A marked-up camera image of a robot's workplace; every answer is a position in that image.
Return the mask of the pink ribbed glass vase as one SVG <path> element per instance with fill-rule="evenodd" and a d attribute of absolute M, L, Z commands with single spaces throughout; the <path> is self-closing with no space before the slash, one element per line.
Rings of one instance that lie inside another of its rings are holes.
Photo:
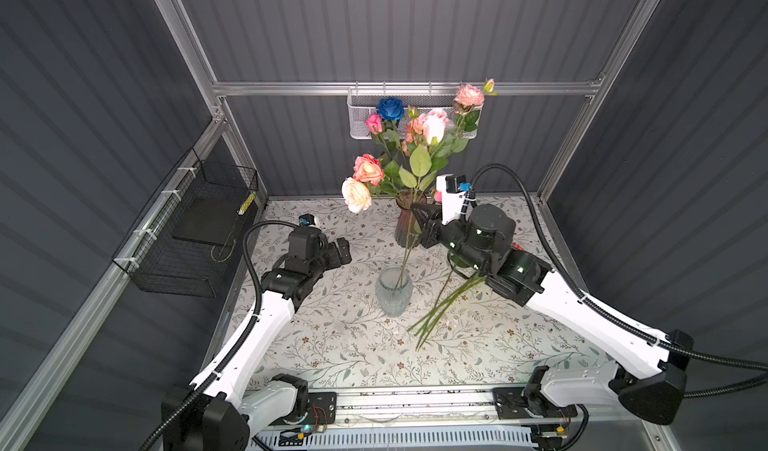
<path fill-rule="evenodd" d="M 425 204 L 426 196 L 421 192 L 407 191 L 395 198 L 400 209 L 400 215 L 395 227 L 395 242 L 406 249 L 412 249 L 420 239 L 421 228 L 417 218 L 411 210 L 414 202 Z"/>

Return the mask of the cream white artificial rose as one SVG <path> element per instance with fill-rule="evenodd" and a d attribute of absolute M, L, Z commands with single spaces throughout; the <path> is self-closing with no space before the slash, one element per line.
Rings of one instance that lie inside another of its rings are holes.
<path fill-rule="evenodd" d="M 368 187 L 352 177 L 344 180 L 341 192 L 348 210 L 352 213 L 361 213 L 372 205 L 372 197 Z"/>

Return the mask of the clear ribbed glass vase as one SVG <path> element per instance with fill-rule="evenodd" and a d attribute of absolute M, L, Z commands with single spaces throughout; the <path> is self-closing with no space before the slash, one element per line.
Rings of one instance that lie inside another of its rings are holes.
<path fill-rule="evenodd" d="M 376 281 L 378 304 L 388 317 L 398 317 L 406 310 L 413 292 L 409 272 L 402 266 L 389 267 L 380 272 Z"/>

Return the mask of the salmon pink artificial rose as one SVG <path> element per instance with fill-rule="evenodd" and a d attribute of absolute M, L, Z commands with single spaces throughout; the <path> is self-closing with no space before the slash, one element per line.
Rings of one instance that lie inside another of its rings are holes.
<path fill-rule="evenodd" d="M 356 181 L 378 186 L 385 177 L 380 161 L 371 154 L 363 154 L 355 159 L 353 178 Z"/>

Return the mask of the pale pink white rose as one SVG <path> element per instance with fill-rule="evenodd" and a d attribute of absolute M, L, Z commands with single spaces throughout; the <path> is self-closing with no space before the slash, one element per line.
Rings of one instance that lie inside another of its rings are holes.
<path fill-rule="evenodd" d="M 450 153 L 452 138 L 449 136 L 451 118 L 441 108 L 425 114 L 422 141 L 415 146 L 409 157 L 404 155 L 400 141 L 403 161 L 395 172 L 395 183 L 399 186 L 397 196 L 405 191 L 418 190 L 434 197 L 438 172 L 448 165 L 453 155 Z"/>

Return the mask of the magenta pink artificial rose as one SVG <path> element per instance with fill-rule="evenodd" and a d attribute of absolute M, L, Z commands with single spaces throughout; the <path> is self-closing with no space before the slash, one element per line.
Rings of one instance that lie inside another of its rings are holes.
<path fill-rule="evenodd" d="M 378 113 L 372 113 L 365 121 L 369 133 L 373 136 L 383 131 L 383 120 Z"/>

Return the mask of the blue artificial rose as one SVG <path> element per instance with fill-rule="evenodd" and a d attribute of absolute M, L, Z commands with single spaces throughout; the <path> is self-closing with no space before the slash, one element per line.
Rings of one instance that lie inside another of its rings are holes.
<path fill-rule="evenodd" d="M 378 102 L 377 114 L 382 120 L 399 121 L 405 115 L 405 105 L 400 98 L 387 96 Z"/>

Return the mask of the pale pink carnation spray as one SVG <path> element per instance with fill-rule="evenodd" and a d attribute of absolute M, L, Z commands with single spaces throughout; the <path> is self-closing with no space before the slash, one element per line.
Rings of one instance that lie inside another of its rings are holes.
<path fill-rule="evenodd" d="M 461 85 L 453 100 L 452 125 L 449 136 L 452 138 L 450 153 L 459 153 L 466 149 L 469 135 L 478 129 L 482 107 L 487 96 L 496 96 L 494 78 L 487 79 L 482 86 Z"/>

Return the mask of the light pink rosebud stem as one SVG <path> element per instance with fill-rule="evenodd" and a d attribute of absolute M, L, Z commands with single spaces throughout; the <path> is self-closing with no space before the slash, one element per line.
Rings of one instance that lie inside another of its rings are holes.
<path fill-rule="evenodd" d="M 418 190 L 409 190 L 409 191 L 423 193 L 426 196 L 426 198 L 427 198 L 426 204 L 438 204 L 438 201 L 434 197 L 431 197 L 427 192 L 418 191 Z M 402 266 L 404 269 L 407 269 L 407 264 L 408 264 L 408 260 L 410 258 L 410 254 L 411 254 L 412 250 L 416 246 L 414 246 L 412 249 L 406 249 L 406 248 L 402 247 L 404 249 L 404 251 L 403 251 L 403 257 L 402 257 L 401 262 L 400 262 L 400 266 Z"/>

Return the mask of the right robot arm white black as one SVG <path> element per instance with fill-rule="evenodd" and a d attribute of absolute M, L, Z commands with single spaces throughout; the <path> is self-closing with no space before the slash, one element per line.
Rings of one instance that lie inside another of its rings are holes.
<path fill-rule="evenodd" d="M 444 217 L 438 205 L 418 204 L 413 212 L 424 247 L 445 246 L 496 294 L 557 320 L 609 357 L 581 371 L 536 367 L 518 400 L 531 415 L 619 404 L 645 421 L 673 422 L 684 398 L 687 360 L 664 347 L 674 343 L 677 333 L 637 323 L 647 334 L 641 338 L 619 327 L 616 322 L 627 322 L 627 316 L 599 300 L 577 297 L 548 262 L 514 247 L 516 224 L 494 205 L 476 207 L 467 219 Z"/>

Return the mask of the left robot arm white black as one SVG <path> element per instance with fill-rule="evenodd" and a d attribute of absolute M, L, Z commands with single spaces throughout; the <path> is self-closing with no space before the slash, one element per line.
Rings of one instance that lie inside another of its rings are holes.
<path fill-rule="evenodd" d="M 247 388 L 268 348 L 289 324 L 324 273 L 351 262 L 350 244 L 330 240 L 308 216 L 290 224 L 289 249 L 263 276 L 246 267 L 255 298 L 230 339 L 184 387 L 169 390 L 161 423 L 142 449 L 244 450 L 276 421 L 300 428 L 310 409 L 308 383 L 280 373 L 265 388 Z"/>

